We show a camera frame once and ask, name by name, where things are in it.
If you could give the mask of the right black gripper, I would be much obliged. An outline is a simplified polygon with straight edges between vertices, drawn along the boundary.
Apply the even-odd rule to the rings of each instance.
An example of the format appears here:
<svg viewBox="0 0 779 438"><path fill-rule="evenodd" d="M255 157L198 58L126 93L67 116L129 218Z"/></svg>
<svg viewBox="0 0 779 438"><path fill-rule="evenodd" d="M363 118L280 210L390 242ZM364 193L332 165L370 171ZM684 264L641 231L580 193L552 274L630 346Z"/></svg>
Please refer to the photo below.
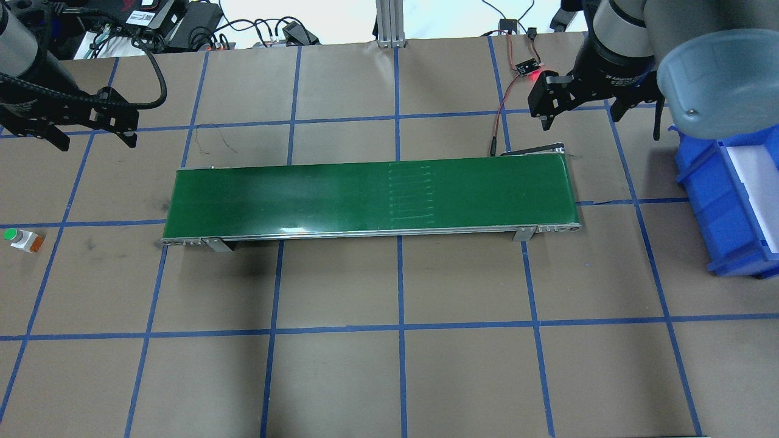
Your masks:
<svg viewBox="0 0 779 438"><path fill-rule="evenodd" d="M587 36L572 69L573 102L581 105L599 98L616 98L631 107L660 99L654 56L629 57L606 48Z"/></svg>

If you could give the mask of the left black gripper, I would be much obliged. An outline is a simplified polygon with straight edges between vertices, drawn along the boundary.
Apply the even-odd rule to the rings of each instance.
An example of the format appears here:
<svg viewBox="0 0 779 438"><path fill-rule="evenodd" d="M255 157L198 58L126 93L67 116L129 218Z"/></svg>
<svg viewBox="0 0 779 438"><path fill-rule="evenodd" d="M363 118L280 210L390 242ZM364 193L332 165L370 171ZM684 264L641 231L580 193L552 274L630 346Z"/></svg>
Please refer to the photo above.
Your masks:
<svg viewBox="0 0 779 438"><path fill-rule="evenodd" d="M2 126L19 137L67 137L60 125L82 124L91 108L59 94L91 97L72 77L2 78Z"/></svg>

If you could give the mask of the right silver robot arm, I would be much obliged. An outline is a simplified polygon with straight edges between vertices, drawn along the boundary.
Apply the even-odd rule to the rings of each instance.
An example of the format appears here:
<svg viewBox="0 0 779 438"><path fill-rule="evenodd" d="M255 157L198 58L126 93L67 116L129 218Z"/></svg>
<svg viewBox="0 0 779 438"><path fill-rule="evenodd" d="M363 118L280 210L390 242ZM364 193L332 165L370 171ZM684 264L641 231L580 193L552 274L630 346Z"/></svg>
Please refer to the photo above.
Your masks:
<svg viewBox="0 0 779 438"><path fill-rule="evenodd" d="M776 1L585 1L582 90L632 89L656 72L683 133L718 139L777 124Z"/></svg>

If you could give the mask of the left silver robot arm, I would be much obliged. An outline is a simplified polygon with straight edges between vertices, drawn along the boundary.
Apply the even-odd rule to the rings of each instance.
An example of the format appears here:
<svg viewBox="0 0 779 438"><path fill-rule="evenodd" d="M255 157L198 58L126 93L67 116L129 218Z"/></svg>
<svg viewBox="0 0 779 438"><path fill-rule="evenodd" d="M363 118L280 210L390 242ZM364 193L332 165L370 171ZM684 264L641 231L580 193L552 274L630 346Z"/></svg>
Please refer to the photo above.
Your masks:
<svg viewBox="0 0 779 438"><path fill-rule="evenodd" d="M19 78L53 91L86 96L61 62L39 43L33 32L2 4L2 77ZM70 139L58 125L81 121L83 114L68 102L37 94L2 78L2 127L15 136L34 136L61 151Z"/></svg>

